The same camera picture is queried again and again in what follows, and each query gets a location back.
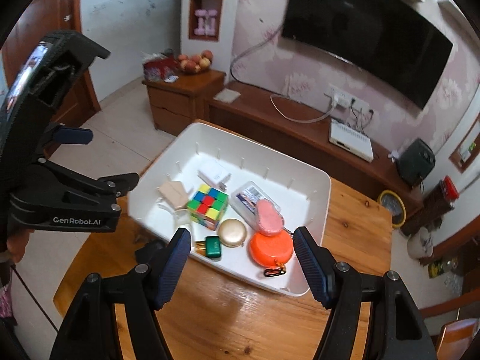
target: white box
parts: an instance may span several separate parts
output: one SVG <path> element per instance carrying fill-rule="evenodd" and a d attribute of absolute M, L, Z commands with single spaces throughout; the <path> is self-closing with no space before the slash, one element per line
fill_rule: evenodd
<path fill-rule="evenodd" d="M 227 183 L 227 194 L 253 181 L 281 208 L 285 227 L 294 231 L 306 226 L 321 245 L 330 202 L 330 177 L 322 170 L 291 158 L 278 151 L 243 137 L 203 123 L 188 126 L 162 155 L 150 166 L 138 186 L 129 194 L 129 215 L 140 225 L 165 241 L 174 234 L 173 218 L 158 207 L 157 186 L 166 180 L 182 181 L 198 188 L 203 181 L 198 168 L 208 159 L 216 159 L 232 174 Z M 243 219 L 229 206 L 223 220 Z M 203 240 L 215 233 L 194 223 L 195 240 Z M 220 261 L 212 261 L 197 254 L 190 256 L 228 275 L 289 296 L 301 296 L 309 287 L 295 254 L 286 264 L 283 276 L 265 278 L 264 268 L 248 254 L 248 242 L 254 231 L 248 230 L 242 247 L 222 247 Z"/>

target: wooden cabinet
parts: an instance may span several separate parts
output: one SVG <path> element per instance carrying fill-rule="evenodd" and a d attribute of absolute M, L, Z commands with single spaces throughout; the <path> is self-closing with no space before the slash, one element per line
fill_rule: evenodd
<path fill-rule="evenodd" d="M 373 200 L 384 190 L 394 191 L 403 200 L 407 217 L 423 207 L 420 188 L 412 189 L 400 178 L 386 148 L 372 142 L 375 159 L 368 163 L 329 142 L 329 118 L 313 124 L 294 123 L 275 110 L 271 92 L 240 82 L 231 82 L 227 87 L 239 92 L 240 97 L 231 104 L 210 98 L 205 103 L 205 120 L 322 169 Z M 292 100 L 276 98 L 275 103 L 295 119 L 323 115 Z"/>
<path fill-rule="evenodd" d="M 224 85 L 225 73 L 209 70 L 196 75 L 180 75 L 173 83 L 144 80 L 157 130 L 179 135 L 195 119 L 204 119 L 204 102 Z"/>

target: wall socket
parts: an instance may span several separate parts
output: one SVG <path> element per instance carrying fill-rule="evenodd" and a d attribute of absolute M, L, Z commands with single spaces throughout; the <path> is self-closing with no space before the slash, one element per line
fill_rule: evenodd
<path fill-rule="evenodd" d="M 343 89 L 336 87 L 335 85 L 328 85 L 328 91 L 325 93 L 325 95 L 331 97 L 333 100 L 335 94 L 338 96 L 338 105 L 340 107 L 349 108 L 352 105 L 352 99 L 355 99 L 352 108 L 357 112 L 361 112 L 362 114 L 368 114 L 370 110 L 370 104 L 368 104 L 366 101 L 359 99 L 357 96 L 354 96 Z"/>

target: fruit bowl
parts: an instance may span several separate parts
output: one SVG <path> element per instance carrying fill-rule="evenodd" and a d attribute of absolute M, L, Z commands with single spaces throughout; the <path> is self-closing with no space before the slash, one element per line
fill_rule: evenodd
<path fill-rule="evenodd" d="M 180 70 L 185 74 L 198 74 L 210 70 L 213 61 L 213 53 L 210 50 L 204 50 L 201 54 L 195 54 L 190 57 L 185 54 L 178 56 Z"/>

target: wooden door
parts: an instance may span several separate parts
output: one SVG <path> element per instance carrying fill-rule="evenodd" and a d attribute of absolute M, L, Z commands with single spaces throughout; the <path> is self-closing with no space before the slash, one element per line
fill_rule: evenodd
<path fill-rule="evenodd" d="M 80 0 L 33 0 L 11 31 L 2 49 L 8 85 L 13 84 L 30 53 L 49 31 L 81 32 L 79 27 Z M 65 96 L 62 106 L 52 120 L 69 127 L 79 127 L 99 110 L 90 75 L 86 73 Z"/>

